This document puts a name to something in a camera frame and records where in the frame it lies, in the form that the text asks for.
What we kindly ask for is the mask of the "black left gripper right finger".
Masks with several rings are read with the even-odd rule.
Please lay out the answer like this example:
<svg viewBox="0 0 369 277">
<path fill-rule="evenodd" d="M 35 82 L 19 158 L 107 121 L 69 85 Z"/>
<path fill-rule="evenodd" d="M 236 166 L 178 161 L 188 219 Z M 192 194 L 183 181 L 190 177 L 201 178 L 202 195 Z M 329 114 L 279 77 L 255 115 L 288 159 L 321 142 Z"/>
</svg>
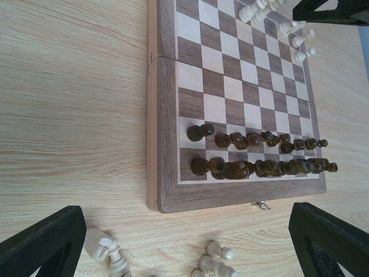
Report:
<svg viewBox="0 0 369 277">
<path fill-rule="evenodd" d="M 307 202 L 294 203 L 288 226 L 304 276 L 368 276 L 368 233 Z"/>
</svg>

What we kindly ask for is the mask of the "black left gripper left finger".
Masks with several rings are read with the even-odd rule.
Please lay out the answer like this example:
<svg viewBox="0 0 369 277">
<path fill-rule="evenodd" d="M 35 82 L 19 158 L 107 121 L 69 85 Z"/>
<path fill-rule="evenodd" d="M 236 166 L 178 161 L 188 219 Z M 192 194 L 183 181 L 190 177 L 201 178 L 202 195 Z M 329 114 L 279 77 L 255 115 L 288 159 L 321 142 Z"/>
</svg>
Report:
<svg viewBox="0 0 369 277">
<path fill-rule="evenodd" d="M 1 276 L 73 276 L 86 223 L 70 205 L 1 242 Z"/>
</svg>

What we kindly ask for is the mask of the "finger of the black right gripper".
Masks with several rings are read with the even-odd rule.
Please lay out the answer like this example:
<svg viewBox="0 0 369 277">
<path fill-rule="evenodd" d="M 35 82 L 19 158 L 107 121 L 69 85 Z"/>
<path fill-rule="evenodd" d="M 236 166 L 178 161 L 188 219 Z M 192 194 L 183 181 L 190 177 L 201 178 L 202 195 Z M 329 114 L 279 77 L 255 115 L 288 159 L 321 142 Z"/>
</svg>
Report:
<svg viewBox="0 0 369 277">
<path fill-rule="evenodd" d="M 294 21 L 368 26 L 368 0 L 341 0 L 331 10 L 317 11 L 327 0 L 302 0 L 292 10 Z"/>
</svg>

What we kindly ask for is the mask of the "white chess king piece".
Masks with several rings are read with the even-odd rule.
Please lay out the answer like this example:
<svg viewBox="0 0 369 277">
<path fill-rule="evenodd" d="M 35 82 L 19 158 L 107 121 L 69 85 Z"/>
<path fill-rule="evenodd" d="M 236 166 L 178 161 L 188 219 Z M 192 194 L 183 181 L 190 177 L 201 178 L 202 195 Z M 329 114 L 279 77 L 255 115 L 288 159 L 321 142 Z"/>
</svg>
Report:
<svg viewBox="0 0 369 277">
<path fill-rule="evenodd" d="M 255 13 L 255 15 L 251 19 L 251 22 L 254 24 L 260 24 L 264 21 L 264 19 L 270 12 L 276 12 L 277 9 L 281 6 L 284 6 L 285 3 L 286 0 L 275 0 L 269 2 L 268 5 L 266 5 L 266 8 L 261 9 Z"/>
</svg>

